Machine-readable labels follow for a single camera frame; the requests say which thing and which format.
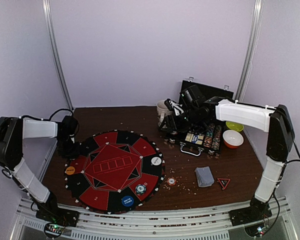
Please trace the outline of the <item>grey playing card deck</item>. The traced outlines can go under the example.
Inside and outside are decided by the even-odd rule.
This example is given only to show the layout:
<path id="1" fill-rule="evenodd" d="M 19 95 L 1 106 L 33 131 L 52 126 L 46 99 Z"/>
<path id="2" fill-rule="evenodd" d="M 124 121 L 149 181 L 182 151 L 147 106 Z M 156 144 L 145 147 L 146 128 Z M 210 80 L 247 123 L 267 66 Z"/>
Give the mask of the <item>grey playing card deck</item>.
<path id="1" fill-rule="evenodd" d="M 200 188 L 210 187 L 215 182 L 209 166 L 197 167 L 195 169 L 195 174 L 197 184 Z"/>

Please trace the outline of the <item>green white chip stack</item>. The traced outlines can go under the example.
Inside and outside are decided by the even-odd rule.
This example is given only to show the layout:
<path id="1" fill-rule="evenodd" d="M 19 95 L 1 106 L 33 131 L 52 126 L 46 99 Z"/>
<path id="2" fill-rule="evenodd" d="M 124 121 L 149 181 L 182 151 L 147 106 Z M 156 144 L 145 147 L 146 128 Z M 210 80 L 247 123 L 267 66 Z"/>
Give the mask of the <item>green white chip stack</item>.
<path id="1" fill-rule="evenodd" d="M 138 184 L 135 187 L 135 192 L 137 195 L 143 195 L 147 191 L 147 187 L 144 184 Z"/>

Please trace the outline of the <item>orange white chip stack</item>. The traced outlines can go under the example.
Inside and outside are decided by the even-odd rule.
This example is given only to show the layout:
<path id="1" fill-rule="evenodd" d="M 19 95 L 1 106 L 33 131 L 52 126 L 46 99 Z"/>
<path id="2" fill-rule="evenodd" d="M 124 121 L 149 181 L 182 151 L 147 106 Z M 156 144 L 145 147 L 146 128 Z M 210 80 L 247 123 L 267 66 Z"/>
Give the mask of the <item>orange white chip stack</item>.
<path id="1" fill-rule="evenodd" d="M 175 179 L 174 177 L 169 177 L 169 178 L 167 179 L 167 184 L 168 184 L 169 186 L 174 186 L 176 183 L 177 183 L 177 181 L 176 181 L 176 179 Z"/>

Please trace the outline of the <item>blue small blind button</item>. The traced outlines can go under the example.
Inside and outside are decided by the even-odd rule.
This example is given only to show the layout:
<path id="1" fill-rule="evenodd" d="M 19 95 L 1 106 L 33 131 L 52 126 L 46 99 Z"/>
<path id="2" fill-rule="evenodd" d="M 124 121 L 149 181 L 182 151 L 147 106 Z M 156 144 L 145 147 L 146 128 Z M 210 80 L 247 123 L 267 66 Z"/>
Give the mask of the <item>blue small blind button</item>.
<path id="1" fill-rule="evenodd" d="M 126 195 L 121 199 L 121 204 L 124 207 L 131 207 L 134 205 L 134 198 L 130 195 Z"/>

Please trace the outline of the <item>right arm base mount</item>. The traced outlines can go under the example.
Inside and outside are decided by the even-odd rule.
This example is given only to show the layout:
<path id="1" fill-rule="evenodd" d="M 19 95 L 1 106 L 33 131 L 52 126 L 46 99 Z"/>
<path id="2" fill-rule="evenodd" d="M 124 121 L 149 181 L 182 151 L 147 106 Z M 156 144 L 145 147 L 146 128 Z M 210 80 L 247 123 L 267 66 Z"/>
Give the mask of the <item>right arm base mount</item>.
<path id="1" fill-rule="evenodd" d="M 273 214 L 270 207 L 249 206 L 245 208 L 231 210 L 229 218 L 232 226 L 244 225 L 255 221 L 263 220 L 265 217 L 271 217 Z"/>

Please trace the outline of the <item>orange big blind button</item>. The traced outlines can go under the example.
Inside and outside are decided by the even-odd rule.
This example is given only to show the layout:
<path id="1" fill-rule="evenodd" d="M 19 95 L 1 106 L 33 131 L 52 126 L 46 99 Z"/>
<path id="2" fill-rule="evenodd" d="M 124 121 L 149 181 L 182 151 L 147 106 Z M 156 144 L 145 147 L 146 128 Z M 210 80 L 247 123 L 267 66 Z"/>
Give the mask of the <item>orange big blind button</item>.
<path id="1" fill-rule="evenodd" d="M 74 166 L 69 166 L 65 169 L 65 174 L 70 176 L 73 175 L 76 172 L 76 169 Z"/>

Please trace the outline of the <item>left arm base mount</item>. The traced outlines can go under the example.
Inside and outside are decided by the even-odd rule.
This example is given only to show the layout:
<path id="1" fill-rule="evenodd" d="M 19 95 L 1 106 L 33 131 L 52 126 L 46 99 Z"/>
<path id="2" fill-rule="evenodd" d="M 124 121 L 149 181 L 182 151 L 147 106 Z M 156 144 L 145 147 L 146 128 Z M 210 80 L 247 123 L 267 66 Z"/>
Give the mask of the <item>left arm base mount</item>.
<path id="1" fill-rule="evenodd" d="M 80 213 L 75 210 L 69 210 L 58 207 L 54 200 L 48 200 L 46 203 L 35 201 L 38 211 L 36 217 L 47 222 L 60 226 L 76 227 Z"/>

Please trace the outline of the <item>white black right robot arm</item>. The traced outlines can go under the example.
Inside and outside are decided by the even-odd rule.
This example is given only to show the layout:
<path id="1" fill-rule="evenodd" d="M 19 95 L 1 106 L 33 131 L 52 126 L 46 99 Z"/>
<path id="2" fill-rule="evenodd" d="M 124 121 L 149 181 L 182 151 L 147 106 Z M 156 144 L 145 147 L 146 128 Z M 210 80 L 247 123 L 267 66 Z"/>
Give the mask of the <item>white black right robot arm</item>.
<path id="1" fill-rule="evenodd" d="M 249 220 L 258 220 L 281 181 L 291 148 L 295 145 L 292 120 L 285 105 L 255 105 L 234 100 L 226 95 L 207 96 L 197 85 L 180 92 L 180 100 L 165 99 L 167 113 L 158 112 L 158 127 L 170 134 L 190 129 L 207 131 L 213 122 L 242 124 L 260 131 L 264 142 L 263 173 L 251 203 L 246 210 Z"/>

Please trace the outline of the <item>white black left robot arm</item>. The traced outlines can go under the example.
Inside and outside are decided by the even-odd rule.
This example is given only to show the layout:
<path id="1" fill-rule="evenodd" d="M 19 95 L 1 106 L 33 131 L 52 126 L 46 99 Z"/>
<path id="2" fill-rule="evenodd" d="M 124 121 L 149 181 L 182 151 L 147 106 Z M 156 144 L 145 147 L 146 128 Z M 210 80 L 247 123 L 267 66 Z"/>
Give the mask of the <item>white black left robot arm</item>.
<path id="1" fill-rule="evenodd" d="M 0 166 L 36 202 L 45 204 L 41 211 L 51 222 L 59 221 L 62 211 L 57 207 L 56 196 L 28 167 L 23 154 L 23 141 L 56 139 L 58 154 L 73 160 L 80 152 L 80 144 L 75 141 L 78 126 L 78 120 L 70 115 L 65 116 L 61 122 L 29 116 L 0 117 Z"/>

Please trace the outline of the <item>white dealer button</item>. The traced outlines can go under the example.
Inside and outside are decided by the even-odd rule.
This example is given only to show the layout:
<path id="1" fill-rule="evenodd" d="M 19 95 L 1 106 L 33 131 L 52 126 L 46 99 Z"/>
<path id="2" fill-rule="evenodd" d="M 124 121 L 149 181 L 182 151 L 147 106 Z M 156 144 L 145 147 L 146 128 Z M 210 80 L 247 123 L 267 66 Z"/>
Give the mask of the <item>white dealer button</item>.
<path id="1" fill-rule="evenodd" d="M 161 165 L 162 164 L 162 159 L 160 158 L 160 157 L 158 157 L 158 156 L 155 156 L 155 157 L 153 157 L 152 159 L 151 159 L 151 164 L 153 165 L 153 166 L 159 166 L 159 165 Z"/>

